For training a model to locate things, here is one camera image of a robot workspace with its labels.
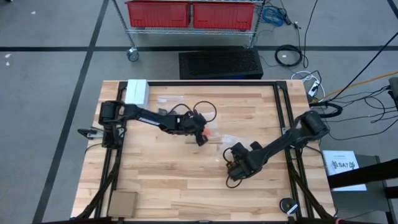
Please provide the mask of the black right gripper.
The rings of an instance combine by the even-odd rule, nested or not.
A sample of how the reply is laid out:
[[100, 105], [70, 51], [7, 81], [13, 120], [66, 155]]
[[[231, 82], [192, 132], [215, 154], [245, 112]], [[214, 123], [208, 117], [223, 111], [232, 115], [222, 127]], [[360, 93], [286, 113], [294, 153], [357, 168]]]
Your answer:
[[240, 142], [230, 148], [233, 162], [227, 162], [227, 173], [233, 181], [252, 177], [262, 170], [261, 145], [254, 141], [250, 144], [251, 151]]

